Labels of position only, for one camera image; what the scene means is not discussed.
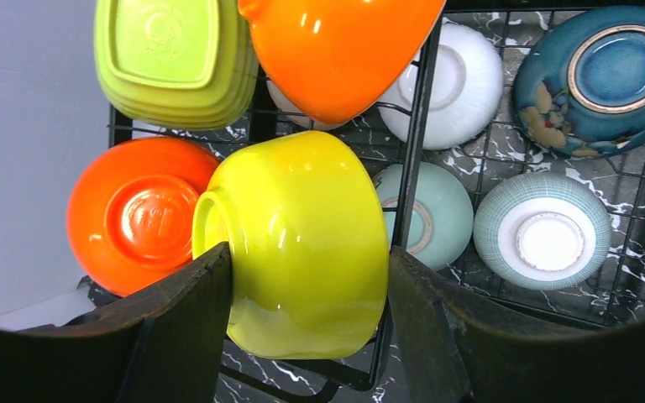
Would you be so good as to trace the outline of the orange bowl white inside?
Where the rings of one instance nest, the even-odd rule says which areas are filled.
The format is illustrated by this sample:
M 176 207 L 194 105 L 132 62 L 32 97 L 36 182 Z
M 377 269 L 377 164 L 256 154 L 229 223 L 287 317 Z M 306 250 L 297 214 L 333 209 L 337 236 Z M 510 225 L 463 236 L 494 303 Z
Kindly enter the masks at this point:
M 445 0 L 239 0 L 267 76 L 308 117 L 343 123 L 414 60 Z

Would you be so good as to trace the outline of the yellow plastic bowl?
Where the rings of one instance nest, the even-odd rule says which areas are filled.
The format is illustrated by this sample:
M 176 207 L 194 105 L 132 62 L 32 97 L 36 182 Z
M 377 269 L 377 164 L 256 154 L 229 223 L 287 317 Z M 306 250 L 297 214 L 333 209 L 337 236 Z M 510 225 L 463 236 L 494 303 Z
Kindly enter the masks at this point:
M 389 241 L 369 174 L 340 139 L 304 131 L 250 145 L 214 171 L 194 211 L 199 257 L 227 243 L 227 333 L 266 359 L 340 359 L 378 326 Z

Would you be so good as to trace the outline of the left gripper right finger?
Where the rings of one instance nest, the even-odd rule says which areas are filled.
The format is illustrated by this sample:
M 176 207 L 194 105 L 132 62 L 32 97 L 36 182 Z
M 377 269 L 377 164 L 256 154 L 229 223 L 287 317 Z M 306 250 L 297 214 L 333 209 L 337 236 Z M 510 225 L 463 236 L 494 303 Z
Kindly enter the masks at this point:
M 399 247 L 389 299 L 414 402 L 645 402 L 645 321 L 600 331 L 546 322 Z

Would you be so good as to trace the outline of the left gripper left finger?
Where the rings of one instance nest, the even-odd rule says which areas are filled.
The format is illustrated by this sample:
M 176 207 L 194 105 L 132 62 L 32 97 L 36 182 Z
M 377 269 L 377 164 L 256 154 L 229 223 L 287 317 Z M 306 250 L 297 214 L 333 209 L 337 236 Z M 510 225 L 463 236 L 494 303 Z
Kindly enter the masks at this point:
M 63 326 L 0 330 L 0 402 L 210 402 L 231 302 L 220 243 Z

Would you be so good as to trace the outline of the glossy orange plastic bowl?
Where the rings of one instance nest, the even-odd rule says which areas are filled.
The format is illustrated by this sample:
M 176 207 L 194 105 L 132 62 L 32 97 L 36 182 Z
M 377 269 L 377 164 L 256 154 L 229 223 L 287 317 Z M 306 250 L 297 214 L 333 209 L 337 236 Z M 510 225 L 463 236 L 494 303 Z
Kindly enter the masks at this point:
M 78 179 L 67 236 L 89 277 L 129 296 L 191 262 L 199 196 L 220 160 L 184 139 L 133 139 L 107 150 Z

